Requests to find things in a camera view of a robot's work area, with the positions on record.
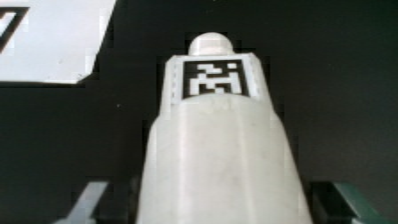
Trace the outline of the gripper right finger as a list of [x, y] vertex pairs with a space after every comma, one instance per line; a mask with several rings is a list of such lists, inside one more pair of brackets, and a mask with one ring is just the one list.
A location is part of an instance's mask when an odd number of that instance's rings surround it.
[[310, 193], [315, 224], [386, 224], [361, 192], [345, 182], [313, 182]]

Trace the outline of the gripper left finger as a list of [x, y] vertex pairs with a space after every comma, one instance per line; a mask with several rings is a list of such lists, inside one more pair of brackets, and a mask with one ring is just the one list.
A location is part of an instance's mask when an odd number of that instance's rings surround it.
[[93, 214], [107, 187], [107, 181], [91, 181], [88, 183], [68, 216], [61, 218], [52, 224], [98, 224]]

